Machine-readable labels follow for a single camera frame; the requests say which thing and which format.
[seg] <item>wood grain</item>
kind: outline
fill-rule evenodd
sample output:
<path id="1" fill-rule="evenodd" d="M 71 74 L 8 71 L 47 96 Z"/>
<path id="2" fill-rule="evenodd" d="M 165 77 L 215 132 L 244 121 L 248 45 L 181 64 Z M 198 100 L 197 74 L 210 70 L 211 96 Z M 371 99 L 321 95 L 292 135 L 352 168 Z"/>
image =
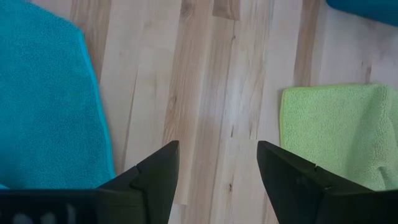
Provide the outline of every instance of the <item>wood grain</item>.
<path id="1" fill-rule="evenodd" d="M 319 85 L 393 84 L 397 29 L 327 8 Z"/>
<path id="2" fill-rule="evenodd" d="M 214 0 L 213 16 L 238 21 L 240 5 L 240 0 Z"/>
<path id="3" fill-rule="evenodd" d="M 215 191 L 211 223 L 264 223 L 271 220 L 266 193 L 256 162 L 257 141 L 228 140 L 220 186 Z"/>
<path id="4" fill-rule="evenodd" d="M 181 0 L 146 0 L 124 169 L 162 147 Z"/>
<path id="5" fill-rule="evenodd" d="M 303 0 L 294 65 L 294 85 L 311 85 L 313 49 L 317 29 L 319 0 Z"/>
<path id="6" fill-rule="evenodd" d="M 66 20 L 70 19 L 72 0 L 32 0 L 31 2 Z"/>
<path id="7" fill-rule="evenodd" d="M 223 124 L 231 138 L 257 139 L 273 3 L 244 0 L 235 22 Z"/>
<path id="8" fill-rule="evenodd" d="M 210 0 L 182 1 L 174 53 L 163 143 L 180 141 L 180 173 L 175 201 L 182 204 L 188 200 L 210 6 Z"/>
<path id="9" fill-rule="evenodd" d="M 84 33 L 97 80 L 101 80 L 111 0 L 72 0 L 70 19 Z"/>
<path id="10" fill-rule="evenodd" d="M 269 34 L 258 140 L 279 144 L 279 106 L 282 91 L 293 85 L 301 1 L 275 1 Z"/>
<path id="11" fill-rule="evenodd" d="M 224 113 L 234 22 L 211 20 L 210 48 L 200 103 L 195 163 L 185 223 L 208 223 Z"/>
<path id="12" fill-rule="evenodd" d="M 99 88 L 111 133 L 116 173 L 124 170 L 139 64 L 145 0 L 114 0 Z"/>

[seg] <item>wood knot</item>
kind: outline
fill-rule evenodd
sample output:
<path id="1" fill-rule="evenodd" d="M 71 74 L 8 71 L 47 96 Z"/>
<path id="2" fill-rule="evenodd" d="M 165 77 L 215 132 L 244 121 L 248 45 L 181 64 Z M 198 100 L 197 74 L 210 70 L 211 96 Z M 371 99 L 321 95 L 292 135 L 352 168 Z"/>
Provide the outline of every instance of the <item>wood knot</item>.
<path id="1" fill-rule="evenodd" d="M 181 4 L 181 16 L 188 17 L 189 15 L 193 14 L 193 4 L 190 2 L 184 2 Z"/>

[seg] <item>green towel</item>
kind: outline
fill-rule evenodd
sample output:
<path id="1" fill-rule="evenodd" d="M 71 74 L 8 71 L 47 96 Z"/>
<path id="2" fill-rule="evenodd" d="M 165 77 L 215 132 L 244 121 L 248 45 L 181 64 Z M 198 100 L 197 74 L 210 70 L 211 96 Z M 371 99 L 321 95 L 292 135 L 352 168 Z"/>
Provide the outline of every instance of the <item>green towel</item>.
<path id="1" fill-rule="evenodd" d="M 280 145 L 372 190 L 398 189 L 398 94 L 385 85 L 285 90 Z"/>

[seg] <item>blue cloth corner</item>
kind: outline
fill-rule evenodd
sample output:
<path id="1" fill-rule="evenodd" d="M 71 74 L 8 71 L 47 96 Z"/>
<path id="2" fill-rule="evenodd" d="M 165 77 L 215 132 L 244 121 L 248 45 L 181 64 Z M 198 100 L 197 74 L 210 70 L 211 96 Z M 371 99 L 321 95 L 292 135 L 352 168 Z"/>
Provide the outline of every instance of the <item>blue cloth corner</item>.
<path id="1" fill-rule="evenodd" d="M 0 0 L 0 21 L 0 183 L 92 189 L 114 178 L 81 31 L 21 0 Z"/>

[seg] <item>dark wood streak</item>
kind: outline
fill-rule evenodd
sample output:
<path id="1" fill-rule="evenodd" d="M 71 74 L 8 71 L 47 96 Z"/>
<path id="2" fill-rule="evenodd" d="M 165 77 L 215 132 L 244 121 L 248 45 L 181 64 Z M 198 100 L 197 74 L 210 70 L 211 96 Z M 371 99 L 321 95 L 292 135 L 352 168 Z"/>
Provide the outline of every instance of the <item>dark wood streak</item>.
<path id="1" fill-rule="evenodd" d="M 111 0 L 73 0 L 70 19 L 84 33 L 97 81 L 100 82 Z"/>
<path id="2" fill-rule="evenodd" d="M 303 0 L 294 65 L 295 86 L 311 85 L 312 53 L 315 43 L 315 31 L 317 29 L 319 8 L 319 0 Z"/>

